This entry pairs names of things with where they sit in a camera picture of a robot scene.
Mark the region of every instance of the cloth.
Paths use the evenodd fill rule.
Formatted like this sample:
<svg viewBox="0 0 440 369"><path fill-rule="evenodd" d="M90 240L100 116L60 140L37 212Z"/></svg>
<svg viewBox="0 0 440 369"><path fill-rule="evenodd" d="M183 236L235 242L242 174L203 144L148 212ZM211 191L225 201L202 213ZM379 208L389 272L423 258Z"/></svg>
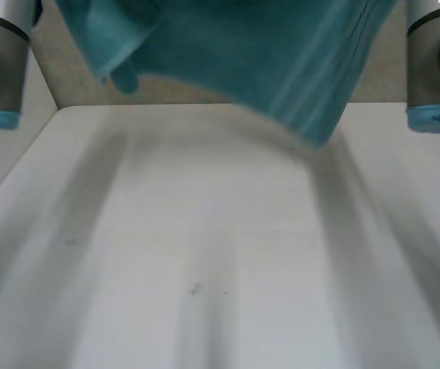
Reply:
<svg viewBox="0 0 440 369"><path fill-rule="evenodd" d="M329 140L396 0L57 0L99 81L160 74Z"/></svg>

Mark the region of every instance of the gray metal cylinder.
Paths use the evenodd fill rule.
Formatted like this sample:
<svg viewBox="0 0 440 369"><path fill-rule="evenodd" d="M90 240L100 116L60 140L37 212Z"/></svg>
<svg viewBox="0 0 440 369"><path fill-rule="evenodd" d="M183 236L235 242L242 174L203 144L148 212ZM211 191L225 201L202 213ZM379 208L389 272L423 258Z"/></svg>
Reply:
<svg viewBox="0 0 440 369"><path fill-rule="evenodd" d="M0 0L0 18L20 28L29 38L34 11L35 0Z"/></svg>

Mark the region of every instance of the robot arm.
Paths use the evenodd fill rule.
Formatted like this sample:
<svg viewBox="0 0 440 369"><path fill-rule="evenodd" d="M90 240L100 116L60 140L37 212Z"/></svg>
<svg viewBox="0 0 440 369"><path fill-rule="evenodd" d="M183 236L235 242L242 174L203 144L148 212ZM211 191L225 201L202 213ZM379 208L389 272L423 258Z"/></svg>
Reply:
<svg viewBox="0 0 440 369"><path fill-rule="evenodd" d="M0 0L0 128L18 126L31 28L40 0Z"/></svg>
<svg viewBox="0 0 440 369"><path fill-rule="evenodd" d="M440 0L408 0L408 119L440 133Z"/></svg>

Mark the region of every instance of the dark spot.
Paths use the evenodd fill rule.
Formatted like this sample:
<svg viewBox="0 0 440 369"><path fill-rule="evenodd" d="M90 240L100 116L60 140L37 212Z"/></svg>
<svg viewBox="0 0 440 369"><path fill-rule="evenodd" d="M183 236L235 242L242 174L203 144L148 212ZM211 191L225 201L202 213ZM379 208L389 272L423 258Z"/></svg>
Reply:
<svg viewBox="0 0 440 369"><path fill-rule="evenodd" d="M78 243L76 242L76 240L73 239L69 239L65 241L65 245L66 246L76 246Z"/></svg>
<svg viewBox="0 0 440 369"><path fill-rule="evenodd" d="M192 290L190 290L190 294L191 294L192 296L194 296L195 294L197 294L197 292L199 292L200 287L201 287L201 284L200 284L200 283L196 283L196 284L194 284L194 286L192 287Z"/></svg>

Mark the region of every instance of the white table surface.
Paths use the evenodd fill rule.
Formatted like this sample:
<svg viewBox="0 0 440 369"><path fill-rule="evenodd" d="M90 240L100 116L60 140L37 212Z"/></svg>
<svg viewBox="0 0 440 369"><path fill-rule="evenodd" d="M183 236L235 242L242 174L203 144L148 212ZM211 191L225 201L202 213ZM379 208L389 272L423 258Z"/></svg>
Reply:
<svg viewBox="0 0 440 369"><path fill-rule="evenodd" d="M0 369L440 367L440 136L68 108L0 186Z"/></svg>

